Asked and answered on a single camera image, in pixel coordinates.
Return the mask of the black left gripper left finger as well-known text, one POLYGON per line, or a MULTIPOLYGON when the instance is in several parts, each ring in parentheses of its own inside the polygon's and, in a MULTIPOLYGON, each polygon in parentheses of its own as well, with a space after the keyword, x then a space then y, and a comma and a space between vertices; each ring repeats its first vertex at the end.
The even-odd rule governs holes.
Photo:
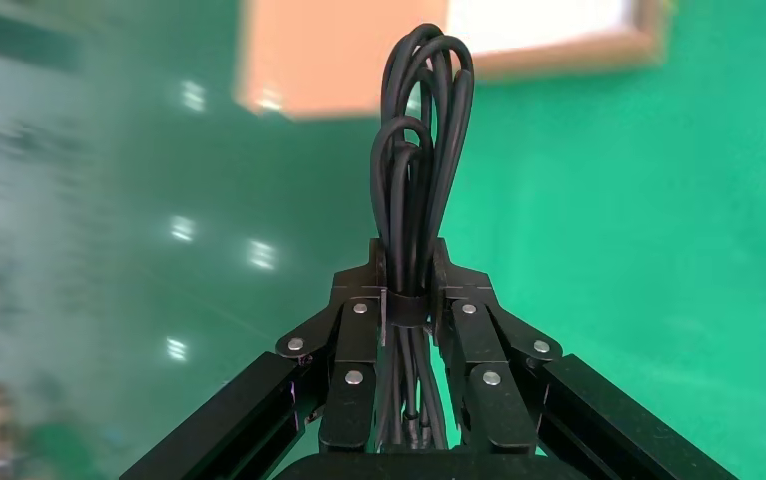
POLYGON ((323 454, 374 445, 378 328, 385 259, 335 274, 328 304, 281 337, 123 473, 125 479, 317 479, 281 463, 321 422, 323 454))

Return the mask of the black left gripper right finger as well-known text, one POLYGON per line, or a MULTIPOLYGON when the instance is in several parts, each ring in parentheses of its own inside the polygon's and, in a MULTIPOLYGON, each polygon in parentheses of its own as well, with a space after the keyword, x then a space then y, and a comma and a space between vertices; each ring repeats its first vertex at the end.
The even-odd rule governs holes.
POLYGON ((553 338, 504 309, 438 240, 431 313, 461 428, 486 479, 727 479, 730 472, 553 338))

